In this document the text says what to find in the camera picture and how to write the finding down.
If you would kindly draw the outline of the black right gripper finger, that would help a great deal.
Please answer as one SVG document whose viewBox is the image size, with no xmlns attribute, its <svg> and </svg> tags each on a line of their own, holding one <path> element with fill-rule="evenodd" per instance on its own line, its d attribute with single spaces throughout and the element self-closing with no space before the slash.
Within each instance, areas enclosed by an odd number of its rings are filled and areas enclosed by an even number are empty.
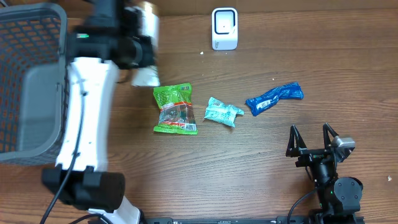
<svg viewBox="0 0 398 224">
<path fill-rule="evenodd" d="M 307 146 L 303 141 L 296 125 L 290 127 L 289 142 L 285 153 L 286 157 L 299 157 L 303 151 L 307 150 Z"/>
<path fill-rule="evenodd" d="M 330 136 L 334 138 L 337 135 L 338 133 L 328 123 L 323 125 L 323 142 L 325 149 L 328 149 L 331 146 Z"/>
</svg>

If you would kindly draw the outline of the white tube with gold cap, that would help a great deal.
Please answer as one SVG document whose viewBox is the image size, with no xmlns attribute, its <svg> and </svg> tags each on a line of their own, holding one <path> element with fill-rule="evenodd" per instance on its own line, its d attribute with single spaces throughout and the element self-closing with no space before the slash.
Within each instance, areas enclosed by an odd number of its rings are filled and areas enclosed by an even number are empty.
<svg viewBox="0 0 398 224">
<path fill-rule="evenodd" d="M 158 87 L 160 86 L 160 80 L 157 68 L 157 52 L 159 46 L 159 17 L 157 7 L 149 1 L 141 1 L 136 6 L 136 9 L 140 10 L 142 13 L 142 26 L 140 32 L 151 39 L 154 64 L 148 67 L 138 68 L 131 81 L 131 85 Z"/>
</svg>

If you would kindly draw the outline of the blue snack wrapper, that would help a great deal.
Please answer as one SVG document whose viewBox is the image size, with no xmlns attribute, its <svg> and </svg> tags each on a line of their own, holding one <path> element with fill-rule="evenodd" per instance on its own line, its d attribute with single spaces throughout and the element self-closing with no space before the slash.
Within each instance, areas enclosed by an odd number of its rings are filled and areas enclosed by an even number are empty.
<svg viewBox="0 0 398 224">
<path fill-rule="evenodd" d="M 279 100 L 302 100 L 304 98 L 301 86 L 297 82 L 277 86 L 261 96 L 246 100 L 246 105 L 251 109 L 253 116 L 257 116 L 265 110 L 270 109 Z"/>
</svg>

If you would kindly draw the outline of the green snack bag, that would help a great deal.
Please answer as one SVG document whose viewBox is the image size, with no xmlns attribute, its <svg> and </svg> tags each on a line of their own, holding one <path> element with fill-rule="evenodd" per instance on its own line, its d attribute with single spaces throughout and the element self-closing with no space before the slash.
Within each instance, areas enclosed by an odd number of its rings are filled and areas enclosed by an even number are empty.
<svg viewBox="0 0 398 224">
<path fill-rule="evenodd" d="M 160 110 L 158 133 L 198 134 L 191 100 L 190 83 L 155 87 L 153 96 Z"/>
</svg>

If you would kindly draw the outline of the teal tissue packet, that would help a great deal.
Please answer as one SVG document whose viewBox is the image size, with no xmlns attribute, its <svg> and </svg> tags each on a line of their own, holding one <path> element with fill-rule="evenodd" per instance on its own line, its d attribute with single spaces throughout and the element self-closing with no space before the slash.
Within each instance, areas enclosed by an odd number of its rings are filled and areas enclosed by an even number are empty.
<svg viewBox="0 0 398 224">
<path fill-rule="evenodd" d="M 211 97 L 208 101 L 204 118 L 234 128 L 234 121 L 237 115 L 244 115 L 244 111 L 234 105 L 226 105 L 222 101 Z"/>
</svg>

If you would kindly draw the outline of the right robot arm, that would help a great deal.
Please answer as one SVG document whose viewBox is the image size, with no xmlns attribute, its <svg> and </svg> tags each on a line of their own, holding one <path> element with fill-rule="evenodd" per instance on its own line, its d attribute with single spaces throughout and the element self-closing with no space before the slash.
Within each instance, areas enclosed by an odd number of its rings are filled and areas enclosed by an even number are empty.
<svg viewBox="0 0 398 224">
<path fill-rule="evenodd" d="M 339 177 L 337 165 L 354 151 L 356 143 L 349 136 L 340 136 L 328 123 L 323 125 L 324 147 L 308 149 L 296 126 L 290 127 L 285 155 L 296 157 L 295 165 L 304 167 L 314 189 L 299 198 L 282 223 L 364 223 L 357 217 L 363 196 L 363 183 L 354 177 Z M 306 217 L 293 216 L 298 204 L 317 194 L 320 207 Z"/>
</svg>

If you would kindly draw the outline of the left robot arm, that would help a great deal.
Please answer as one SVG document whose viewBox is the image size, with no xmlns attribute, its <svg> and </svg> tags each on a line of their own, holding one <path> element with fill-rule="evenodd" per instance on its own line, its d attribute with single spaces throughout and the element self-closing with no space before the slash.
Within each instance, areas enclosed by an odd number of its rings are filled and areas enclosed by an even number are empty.
<svg viewBox="0 0 398 224">
<path fill-rule="evenodd" d="M 159 19 L 149 2 L 95 1 L 91 16 L 68 34 L 69 105 L 55 167 L 42 183 L 62 202 L 85 211 L 92 223 L 144 223 L 125 196 L 125 177 L 108 171 L 107 136 L 121 70 L 150 79 L 156 63 Z"/>
</svg>

